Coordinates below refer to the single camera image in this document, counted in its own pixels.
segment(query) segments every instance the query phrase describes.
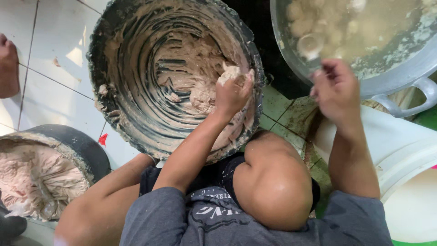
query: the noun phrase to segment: white bucket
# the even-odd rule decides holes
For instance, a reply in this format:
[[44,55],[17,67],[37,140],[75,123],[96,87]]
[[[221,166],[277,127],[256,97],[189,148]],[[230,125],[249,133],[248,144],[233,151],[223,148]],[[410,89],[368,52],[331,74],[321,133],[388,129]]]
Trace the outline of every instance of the white bucket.
[[[366,106],[361,119],[392,239],[437,240],[437,172],[420,174],[437,165],[437,132]],[[335,125],[324,120],[316,134],[314,148],[326,163],[335,132]]]

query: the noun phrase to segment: man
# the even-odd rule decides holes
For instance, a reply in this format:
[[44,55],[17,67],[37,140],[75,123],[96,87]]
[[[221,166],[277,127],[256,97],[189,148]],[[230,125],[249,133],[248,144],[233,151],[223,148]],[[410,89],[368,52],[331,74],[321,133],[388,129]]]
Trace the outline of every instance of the man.
[[216,87],[217,109],[162,170],[139,154],[70,203],[55,245],[392,245],[360,119],[359,82],[341,60],[323,66],[311,96],[337,126],[329,160],[336,191],[323,218],[308,219],[311,176],[274,133],[259,131],[244,154],[202,169],[250,96],[251,81],[239,87],[229,80]]

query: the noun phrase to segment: black bucket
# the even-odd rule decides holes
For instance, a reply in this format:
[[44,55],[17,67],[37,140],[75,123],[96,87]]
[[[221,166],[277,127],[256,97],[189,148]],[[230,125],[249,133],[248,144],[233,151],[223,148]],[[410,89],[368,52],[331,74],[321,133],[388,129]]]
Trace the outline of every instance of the black bucket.
[[[220,28],[214,27],[219,24],[222,25]],[[254,107],[246,109],[253,111],[254,121],[237,132],[239,135],[234,142],[215,149],[208,158],[209,162],[213,162],[237,152],[259,126],[262,113],[261,88],[265,85],[263,66],[253,43],[252,31],[233,9],[220,0],[110,2],[97,21],[87,54],[96,107],[112,128],[133,147],[152,157],[167,159],[177,147],[175,143],[182,142],[205,118],[193,117],[192,123],[182,122],[185,115],[181,113],[178,104],[169,104],[164,99],[164,93],[169,93],[169,89],[160,87],[156,81],[160,67],[154,63],[153,52],[166,42],[169,32],[182,29],[192,36],[208,30],[219,47],[221,40],[216,39],[214,32],[218,30],[220,33],[226,29],[228,36],[225,38],[230,37],[233,44],[237,44],[238,51],[241,51],[239,58],[255,71]],[[164,35],[157,34],[167,30]],[[138,32],[147,32],[148,36],[137,41],[135,38],[138,38]],[[140,52],[131,53],[132,46],[138,44],[130,42],[140,43]],[[142,56],[144,49],[148,53]],[[109,56],[108,50],[115,51]],[[181,103],[189,102],[189,92],[170,92],[175,92],[182,100]]]
[[41,125],[0,137],[1,141],[37,142],[47,145],[79,169],[88,183],[95,184],[110,172],[110,165],[102,147],[85,133],[64,125]]

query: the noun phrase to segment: tile grout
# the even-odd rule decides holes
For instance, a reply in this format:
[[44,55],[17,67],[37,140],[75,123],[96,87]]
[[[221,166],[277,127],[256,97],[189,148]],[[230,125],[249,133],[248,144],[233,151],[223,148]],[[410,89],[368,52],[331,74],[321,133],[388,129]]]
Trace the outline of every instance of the tile grout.
[[87,6],[88,8],[94,10],[94,11],[97,12],[99,15],[102,15],[99,11],[93,9],[90,5],[88,5],[88,4],[84,3],[84,2],[82,2],[81,0],[77,0],[77,1],[78,1],[79,3],[81,3],[81,4],[85,5],[85,6]]
[[3,124],[3,123],[0,123],[0,125],[5,126],[5,127],[7,127],[7,128],[11,128],[12,130],[18,131],[17,129],[15,129],[15,128],[13,128],[13,127],[10,127],[10,126],[7,126],[7,125],[5,125],[5,124]]
[[33,19],[32,38],[30,40],[29,58],[28,58],[28,64],[26,66],[26,76],[24,77],[23,95],[21,97],[20,116],[18,117],[17,130],[20,129],[21,114],[23,113],[24,93],[26,92],[26,84],[27,84],[27,77],[28,77],[28,73],[29,73],[30,56],[32,53],[33,35],[35,34],[36,17],[38,15],[38,6],[39,6],[39,0],[36,1],[35,18]]
[[281,125],[282,127],[284,127],[285,129],[287,129],[287,130],[289,130],[289,131],[291,131],[292,133],[294,133],[296,136],[298,136],[298,137],[300,137],[301,139],[303,139],[305,142],[306,142],[306,139],[305,138],[303,138],[302,136],[300,136],[299,134],[297,134],[295,131],[293,131],[293,130],[291,130],[291,129],[289,129],[288,127],[286,127],[286,126],[284,126],[284,125],[282,125],[281,123],[279,123],[279,122],[277,122],[279,125]]
[[101,137],[101,136],[102,136],[102,134],[103,134],[103,130],[105,130],[105,126],[106,126],[106,120],[105,120],[105,124],[103,124],[103,128],[102,128],[102,131],[100,132],[100,135],[99,135],[99,137]]
[[47,228],[49,228],[49,229],[51,229],[51,230],[53,230],[54,231],[54,229],[53,228],[51,228],[50,226],[47,226],[47,225],[41,225],[41,224],[39,224],[39,223],[36,223],[36,222],[33,222],[33,221],[30,221],[30,220],[26,220],[27,222],[30,222],[30,223],[34,223],[35,225],[39,225],[39,226],[44,226],[44,227],[47,227]]
[[316,162],[314,162],[312,164],[312,166],[309,168],[310,170],[321,160],[322,158],[320,157]]
[[40,73],[40,72],[38,72],[38,71],[36,71],[36,70],[33,70],[33,69],[31,69],[30,67],[28,67],[28,69],[29,69],[29,70],[32,70],[32,71],[34,71],[34,72],[36,72],[36,73],[39,74],[39,75],[42,75],[42,76],[48,78],[48,79],[50,79],[50,80],[52,80],[52,81],[54,81],[54,82],[56,82],[56,83],[58,83],[58,84],[60,84],[60,85],[62,85],[62,86],[64,86],[65,88],[68,88],[68,89],[70,89],[70,90],[72,90],[72,91],[74,91],[74,92],[76,92],[76,93],[81,94],[82,96],[86,97],[87,99],[90,99],[90,100],[94,101],[94,99],[89,98],[89,97],[85,96],[84,94],[82,94],[82,93],[80,93],[80,92],[78,92],[78,91],[76,91],[76,90],[73,90],[72,88],[70,88],[70,87],[68,87],[68,86],[66,86],[66,85],[64,85],[64,84],[59,83],[58,81],[56,81],[56,80],[50,78],[50,77],[47,76],[47,75],[44,75],[44,74],[42,74],[42,73]]
[[[281,114],[281,116],[279,116],[279,118],[277,119],[277,120],[279,120],[284,114],[285,114],[285,112],[287,112],[287,110],[291,107],[291,106],[293,106],[293,104],[294,104],[294,102],[296,101],[296,99],[293,99],[293,101],[291,102],[291,104],[284,110],[284,112],[282,112],[282,114]],[[281,125],[277,120],[274,120],[274,124],[273,124],[273,126],[270,128],[270,130],[271,129],[273,129],[273,127],[274,126],[276,126],[276,124],[279,124],[279,125]]]

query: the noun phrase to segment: t-shirt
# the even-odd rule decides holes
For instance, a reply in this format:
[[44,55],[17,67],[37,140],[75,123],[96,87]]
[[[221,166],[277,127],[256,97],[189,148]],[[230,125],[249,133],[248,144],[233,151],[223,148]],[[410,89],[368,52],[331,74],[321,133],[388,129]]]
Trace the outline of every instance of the t-shirt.
[[385,246],[392,245],[382,203],[335,191],[322,219],[301,230],[276,231],[238,208],[225,189],[213,186],[187,196],[163,187],[130,207],[121,246]]

